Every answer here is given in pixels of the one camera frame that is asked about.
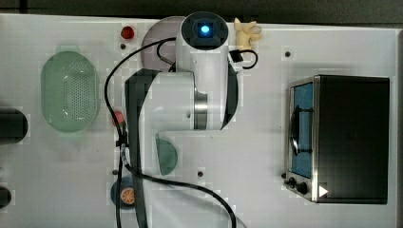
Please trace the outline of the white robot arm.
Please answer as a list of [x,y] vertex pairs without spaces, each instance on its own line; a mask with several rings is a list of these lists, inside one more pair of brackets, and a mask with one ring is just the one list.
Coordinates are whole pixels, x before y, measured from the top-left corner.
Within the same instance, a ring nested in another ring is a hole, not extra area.
[[216,13],[186,16],[173,38],[174,69],[142,68],[125,81],[128,146],[139,228],[237,228],[231,206],[185,180],[184,151],[168,132],[221,130],[238,106],[238,77],[229,60],[229,28]]

